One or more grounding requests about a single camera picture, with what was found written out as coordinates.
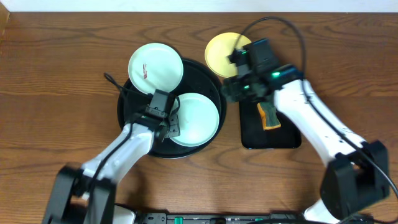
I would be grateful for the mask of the plain mint green plate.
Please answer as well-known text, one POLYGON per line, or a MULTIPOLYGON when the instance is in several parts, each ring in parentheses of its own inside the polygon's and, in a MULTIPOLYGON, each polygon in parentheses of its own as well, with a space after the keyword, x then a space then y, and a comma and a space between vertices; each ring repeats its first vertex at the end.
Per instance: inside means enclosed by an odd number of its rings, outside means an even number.
POLYGON ((177 111, 180 134, 171 140, 181 146, 196 147, 208 142, 217 132, 220 115, 215 104, 205 95, 184 93, 178 96, 177 111))

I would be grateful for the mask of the orange green scrub sponge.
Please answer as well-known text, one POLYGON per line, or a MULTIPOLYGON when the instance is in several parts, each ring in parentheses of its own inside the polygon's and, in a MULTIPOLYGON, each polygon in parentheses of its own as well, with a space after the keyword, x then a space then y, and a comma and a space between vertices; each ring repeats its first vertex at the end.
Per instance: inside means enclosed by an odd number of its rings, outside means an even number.
POLYGON ((272 130, 281 127, 280 121, 276 115, 276 108, 271 102, 258 103, 257 110, 261 117, 263 130, 272 130))

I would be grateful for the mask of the yellow plate with stain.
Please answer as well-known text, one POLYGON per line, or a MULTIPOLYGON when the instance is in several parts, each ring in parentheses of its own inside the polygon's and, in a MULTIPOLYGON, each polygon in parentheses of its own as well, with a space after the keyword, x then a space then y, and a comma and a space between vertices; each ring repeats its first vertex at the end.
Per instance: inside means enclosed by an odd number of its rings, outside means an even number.
POLYGON ((236 76, 237 68, 229 61, 239 34, 225 32, 212 38, 205 49, 205 61, 212 72, 223 78, 236 76))

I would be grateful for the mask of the mint plate with red stain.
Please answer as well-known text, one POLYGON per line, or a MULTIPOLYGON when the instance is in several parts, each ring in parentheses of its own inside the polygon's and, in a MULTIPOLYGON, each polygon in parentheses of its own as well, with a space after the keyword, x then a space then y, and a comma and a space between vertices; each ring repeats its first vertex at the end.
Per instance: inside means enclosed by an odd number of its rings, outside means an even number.
POLYGON ((145 94, 156 90, 171 92, 183 78, 181 56, 168 45, 150 43, 139 47, 127 67, 133 86, 145 94))

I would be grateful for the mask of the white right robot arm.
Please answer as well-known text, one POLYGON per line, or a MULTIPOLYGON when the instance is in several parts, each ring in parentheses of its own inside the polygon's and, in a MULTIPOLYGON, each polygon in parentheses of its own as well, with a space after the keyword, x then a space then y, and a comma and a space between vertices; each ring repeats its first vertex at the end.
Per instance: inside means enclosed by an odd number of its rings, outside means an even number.
POLYGON ((322 102, 293 65, 227 78, 222 92, 232 102, 254 101, 264 115, 263 126, 278 124, 281 112, 299 129, 326 167, 320 199, 304 211, 312 223, 376 223, 358 215, 397 191, 389 177, 388 151, 380 141, 367 142, 345 126, 322 102))

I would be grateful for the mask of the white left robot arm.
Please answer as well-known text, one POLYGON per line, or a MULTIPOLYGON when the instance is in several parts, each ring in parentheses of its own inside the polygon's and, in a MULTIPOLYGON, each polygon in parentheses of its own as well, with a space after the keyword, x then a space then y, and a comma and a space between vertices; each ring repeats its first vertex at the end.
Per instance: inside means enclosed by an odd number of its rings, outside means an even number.
POLYGON ((180 134, 173 114, 155 133, 147 126, 126 124, 121 134, 81 167, 58 172, 43 223, 134 223, 136 214, 115 204, 116 186, 131 167, 151 150, 155 140, 180 134))

